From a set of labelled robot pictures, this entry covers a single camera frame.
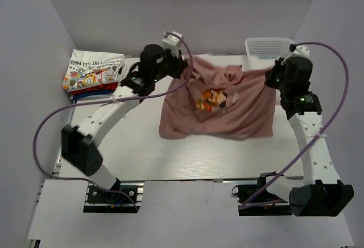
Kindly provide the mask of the pink pixel-print t-shirt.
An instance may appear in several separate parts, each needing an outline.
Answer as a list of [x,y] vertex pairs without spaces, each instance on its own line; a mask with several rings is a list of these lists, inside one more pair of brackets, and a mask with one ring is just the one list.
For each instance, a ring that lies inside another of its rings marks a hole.
[[201,57],[186,59],[192,72],[173,79],[163,101],[159,135],[244,140],[273,135],[276,91],[265,85],[266,69],[219,67]]

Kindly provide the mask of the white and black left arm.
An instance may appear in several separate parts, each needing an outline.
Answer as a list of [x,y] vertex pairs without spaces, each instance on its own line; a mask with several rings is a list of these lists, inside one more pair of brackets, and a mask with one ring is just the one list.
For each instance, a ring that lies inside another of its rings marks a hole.
[[103,164],[98,150],[104,137],[129,111],[136,108],[166,76],[180,78],[188,64],[176,43],[149,44],[126,77],[92,115],[76,126],[61,131],[61,155],[101,189],[101,196],[113,202],[120,195],[120,181]]

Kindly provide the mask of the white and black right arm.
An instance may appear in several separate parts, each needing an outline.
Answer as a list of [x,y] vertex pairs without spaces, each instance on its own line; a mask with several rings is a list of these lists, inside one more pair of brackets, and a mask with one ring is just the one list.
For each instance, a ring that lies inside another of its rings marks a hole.
[[336,217],[354,196],[353,187],[344,184],[336,171],[324,135],[322,108],[309,91],[313,64],[294,56],[280,59],[266,73],[266,85],[278,89],[280,105],[286,113],[299,147],[303,182],[284,175],[258,185],[257,196],[265,202],[278,197],[289,203],[295,216]]

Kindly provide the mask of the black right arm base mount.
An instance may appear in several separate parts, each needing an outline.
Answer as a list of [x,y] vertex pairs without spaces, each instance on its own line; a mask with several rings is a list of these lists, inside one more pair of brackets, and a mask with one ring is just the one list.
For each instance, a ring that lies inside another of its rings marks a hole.
[[[232,188],[231,195],[238,199],[239,204],[243,204],[251,195],[258,191],[260,187],[263,187],[267,183],[267,178],[269,176],[275,175],[276,172],[262,173],[254,183],[243,181]],[[248,203],[245,209],[238,210],[238,214],[241,217],[291,216],[292,212],[289,203],[282,201],[277,196],[264,190]]]

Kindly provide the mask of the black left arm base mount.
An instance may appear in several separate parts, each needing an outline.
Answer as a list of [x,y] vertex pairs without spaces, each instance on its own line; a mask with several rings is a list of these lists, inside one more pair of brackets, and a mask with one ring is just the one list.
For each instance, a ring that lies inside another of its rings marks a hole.
[[[120,190],[126,193],[139,209],[143,197],[143,182],[124,182]],[[137,213],[133,203],[122,194],[111,194],[99,190],[96,186],[89,184],[83,207],[84,213]]]

